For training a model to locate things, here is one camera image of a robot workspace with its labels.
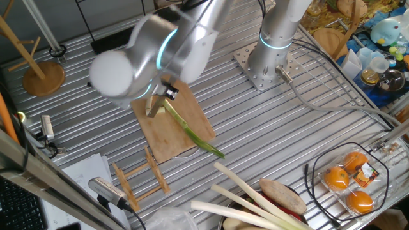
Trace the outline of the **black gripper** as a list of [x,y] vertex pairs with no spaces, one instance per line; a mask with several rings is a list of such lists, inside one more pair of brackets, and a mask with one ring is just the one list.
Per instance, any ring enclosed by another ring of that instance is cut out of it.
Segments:
[[159,96],[166,97],[170,100],[174,100],[178,94],[179,90],[176,89],[170,82],[165,80],[161,81],[161,85],[159,87]]

